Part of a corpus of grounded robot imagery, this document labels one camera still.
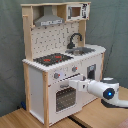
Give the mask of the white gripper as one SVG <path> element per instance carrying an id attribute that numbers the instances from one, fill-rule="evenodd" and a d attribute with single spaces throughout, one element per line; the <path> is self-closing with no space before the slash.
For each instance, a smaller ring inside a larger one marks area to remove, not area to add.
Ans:
<path id="1" fill-rule="evenodd" d="M 81 92 L 86 92 L 87 91 L 87 87 L 90 84 L 90 80 L 89 79 L 85 79 L 85 80 L 70 80 L 69 81 L 69 86 L 77 89 L 78 91 Z"/>

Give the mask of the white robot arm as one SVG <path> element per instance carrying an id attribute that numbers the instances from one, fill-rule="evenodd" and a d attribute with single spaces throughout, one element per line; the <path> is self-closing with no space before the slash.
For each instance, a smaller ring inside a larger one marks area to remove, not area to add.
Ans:
<path id="1" fill-rule="evenodd" d="M 78 91 L 88 92 L 101 99 L 107 108 L 128 109 L 128 100 L 120 100 L 119 83 L 114 78 L 103 78 L 101 81 L 85 79 L 70 80 L 69 85 Z"/>

